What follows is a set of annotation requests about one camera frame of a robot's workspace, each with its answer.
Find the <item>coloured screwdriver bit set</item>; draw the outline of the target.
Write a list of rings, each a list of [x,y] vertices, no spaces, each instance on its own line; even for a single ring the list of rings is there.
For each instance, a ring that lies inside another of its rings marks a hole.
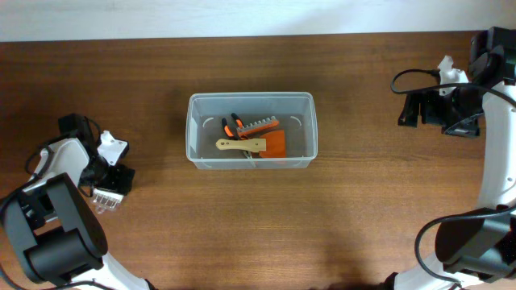
[[[106,211],[115,211],[122,203],[124,195],[103,191],[98,188],[93,190],[93,204],[97,213],[102,214]]]

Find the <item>clear plastic container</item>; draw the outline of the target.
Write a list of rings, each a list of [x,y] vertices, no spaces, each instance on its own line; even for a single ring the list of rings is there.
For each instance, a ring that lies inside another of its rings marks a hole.
[[[285,133],[285,156],[223,149],[232,140]],[[318,154],[314,99],[307,92],[196,93],[189,100],[186,156],[199,169],[305,168]]]

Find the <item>orange scraper wooden handle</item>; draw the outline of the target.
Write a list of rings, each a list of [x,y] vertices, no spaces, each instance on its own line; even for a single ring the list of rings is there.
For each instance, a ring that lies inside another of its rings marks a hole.
[[[245,140],[219,139],[215,146],[221,150],[241,150],[256,153],[261,158],[285,158],[285,132],[274,130],[259,138]]]

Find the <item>orange socket bit rail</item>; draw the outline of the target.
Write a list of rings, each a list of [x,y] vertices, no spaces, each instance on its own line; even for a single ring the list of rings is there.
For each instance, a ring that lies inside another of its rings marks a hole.
[[[277,118],[275,116],[271,116],[269,118],[264,118],[256,122],[251,122],[243,125],[242,129],[238,129],[238,135],[240,137],[254,135],[261,131],[274,128],[279,124],[280,122],[277,120]]]

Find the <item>orange black long-nose pliers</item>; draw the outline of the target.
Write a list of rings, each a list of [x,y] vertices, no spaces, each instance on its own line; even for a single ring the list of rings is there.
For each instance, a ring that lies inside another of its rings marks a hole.
[[[227,121],[226,118],[222,118],[223,131],[226,134],[226,136],[229,139],[231,139],[231,140],[245,140],[245,139],[247,139],[247,137],[241,138],[238,135],[238,129],[242,129],[243,128],[243,121],[241,120],[241,118],[236,113],[232,113],[231,117],[232,117],[233,122],[235,124],[235,129],[232,129],[232,127],[228,124],[228,121]]]

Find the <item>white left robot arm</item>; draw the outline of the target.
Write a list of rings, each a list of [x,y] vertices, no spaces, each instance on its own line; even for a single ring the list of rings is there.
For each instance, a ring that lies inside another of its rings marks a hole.
[[[131,191],[135,170],[119,163],[128,142],[80,114],[58,125],[59,136],[37,147],[29,181],[1,201],[1,225],[26,277],[55,289],[152,289],[109,253],[96,218]]]

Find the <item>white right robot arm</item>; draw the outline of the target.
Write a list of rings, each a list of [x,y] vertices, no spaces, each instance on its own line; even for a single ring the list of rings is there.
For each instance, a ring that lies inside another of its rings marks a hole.
[[[515,277],[515,31],[491,27],[471,40],[468,70],[445,56],[428,69],[436,85],[404,91],[399,126],[440,126],[476,138],[485,118],[482,185],[476,208],[438,217],[414,241],[417,266],[381,289],[466,289]]]

